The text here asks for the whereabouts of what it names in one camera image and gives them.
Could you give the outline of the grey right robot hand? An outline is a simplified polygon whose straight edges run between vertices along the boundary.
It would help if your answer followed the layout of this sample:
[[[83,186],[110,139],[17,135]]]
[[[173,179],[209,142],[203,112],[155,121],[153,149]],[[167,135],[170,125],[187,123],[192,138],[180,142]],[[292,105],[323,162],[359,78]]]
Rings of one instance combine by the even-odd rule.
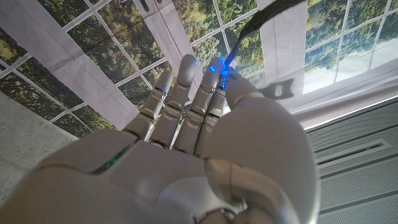
[[[318,171],[300,123],[221,58],[182,118],[198,62],[161,74],[122,130],[91,133],[40,161],[2,223],[315,223]]]

